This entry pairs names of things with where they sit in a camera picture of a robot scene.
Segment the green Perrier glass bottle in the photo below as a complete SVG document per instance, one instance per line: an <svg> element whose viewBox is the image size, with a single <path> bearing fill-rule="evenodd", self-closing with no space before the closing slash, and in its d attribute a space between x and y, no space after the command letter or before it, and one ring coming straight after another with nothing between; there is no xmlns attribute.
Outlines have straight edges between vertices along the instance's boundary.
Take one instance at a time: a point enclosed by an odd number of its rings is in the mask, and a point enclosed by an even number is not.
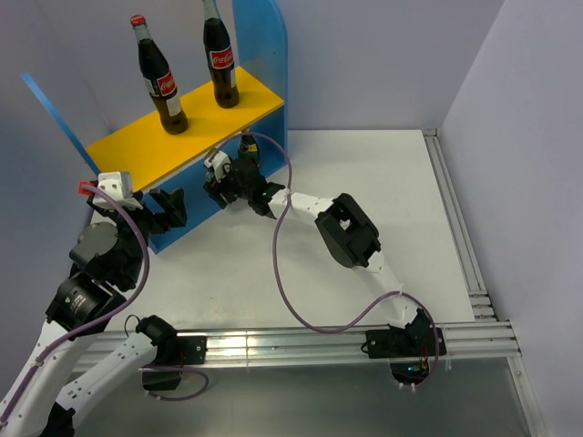
<svg viewBox="0 0 583 437"><path fill-rule="evenodd" d="M245 134L240 137L238 155L249 159L255 166L260 165L260 151L254 136Z"/></svg>

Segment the cola bottle without cap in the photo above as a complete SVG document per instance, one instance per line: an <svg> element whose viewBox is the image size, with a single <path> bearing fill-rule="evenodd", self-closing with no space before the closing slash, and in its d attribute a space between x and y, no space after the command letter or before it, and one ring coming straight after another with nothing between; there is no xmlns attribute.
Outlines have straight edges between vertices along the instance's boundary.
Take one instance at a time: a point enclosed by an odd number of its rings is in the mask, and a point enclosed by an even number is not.
<svg viewBox="0 0 583 437"><path fill-rule="evenodd" d="M230 36L215 1L203 2L203 44L215 101L222 108L239 104L239 89L236 84L235 63Z"/></svg>

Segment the cola bottle with red cap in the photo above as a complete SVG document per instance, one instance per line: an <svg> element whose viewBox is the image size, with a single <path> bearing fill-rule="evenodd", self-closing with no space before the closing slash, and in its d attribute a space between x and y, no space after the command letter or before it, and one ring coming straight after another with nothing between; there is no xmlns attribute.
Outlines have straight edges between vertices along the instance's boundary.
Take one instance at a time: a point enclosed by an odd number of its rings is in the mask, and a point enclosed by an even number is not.
<svg viewBox="0 0 583 437"><path fill-rule="evenodd" d="M146 18L133 15L130 23L138 42L139 69L160 123L168 134L179 135L187 130L189 122L169 63L154 42Z"/></svg>

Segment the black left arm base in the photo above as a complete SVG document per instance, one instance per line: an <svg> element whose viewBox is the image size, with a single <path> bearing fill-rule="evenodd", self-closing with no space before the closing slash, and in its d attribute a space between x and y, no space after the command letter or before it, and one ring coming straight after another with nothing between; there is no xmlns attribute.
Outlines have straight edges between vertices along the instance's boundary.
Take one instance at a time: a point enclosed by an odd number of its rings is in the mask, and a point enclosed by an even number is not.
<svg viewBox="0 0 583 437"><path fill-rule="evenodd" d="M181 398L170 395L186 377L182 369L200 366L205 362L207 352L206 336L178 336L162 344L152 365L172 367L171 371L148 369L142 374L142 386L147 394L164 400Z"/></svg>

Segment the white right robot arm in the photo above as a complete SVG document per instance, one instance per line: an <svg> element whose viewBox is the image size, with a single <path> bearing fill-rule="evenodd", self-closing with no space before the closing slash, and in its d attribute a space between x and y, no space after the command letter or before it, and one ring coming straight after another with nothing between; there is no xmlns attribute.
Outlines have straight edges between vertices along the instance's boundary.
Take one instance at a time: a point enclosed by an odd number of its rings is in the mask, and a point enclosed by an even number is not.
<svg viewBox="0 0 583 437"><path fill-rule="evenodd" d="M415 354L424 346L425 336L439 345L433 317L424 304L404 291L383 254L379 230L352 196L342 193L336 198L323 198L295 192L290 185L269 182L250 159L232 160L223 152L206 158L204 167L204 189L221 208L243 199L255 213L276 221L271 244L276 285L284 305L303 327L320 334L340 334L355 327L378 304L388 301L392 305L388 326L395 330L396 349L406 355ZM287 297L279 269L278 236L285 219L315 227L334 261L368 275L383 294L342 327L317 327L305 320Z"/></svg>

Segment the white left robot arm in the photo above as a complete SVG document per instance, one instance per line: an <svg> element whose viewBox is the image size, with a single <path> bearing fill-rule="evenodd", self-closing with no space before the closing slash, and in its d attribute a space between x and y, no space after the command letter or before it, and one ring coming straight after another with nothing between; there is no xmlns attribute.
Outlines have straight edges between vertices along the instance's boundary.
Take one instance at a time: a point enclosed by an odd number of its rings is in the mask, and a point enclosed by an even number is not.
<svg viewBox="0 0 583 437"><path fill-rule="evenodd" d="M187 221L181 188L152 191L159 213L148 209L141 193L119 182L111 187L87 182L79 190L104 221L86 227L69 253L71 274L58 287L28 363L1 402L4 436L72 436L131 373L178 357L176 330L149 316L105 359L71 377L110 319L131 303L124 292L138 295L143 290L149 274L148 238Z"/></svg>

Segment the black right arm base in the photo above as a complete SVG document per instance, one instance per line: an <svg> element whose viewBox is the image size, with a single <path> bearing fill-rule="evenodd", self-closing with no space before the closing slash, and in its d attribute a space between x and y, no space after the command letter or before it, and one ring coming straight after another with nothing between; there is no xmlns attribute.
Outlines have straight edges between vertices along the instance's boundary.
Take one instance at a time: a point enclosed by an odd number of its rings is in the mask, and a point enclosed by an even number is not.
<svg viewBox="0 0 583 437"><path fill-rule="evenodd" d="M390 361L391 374L399 386L411 389L423 384L432 373L435 362L446 355L447 349L441 329L413 328L367 330L361 352L371 360Z"/></svg>

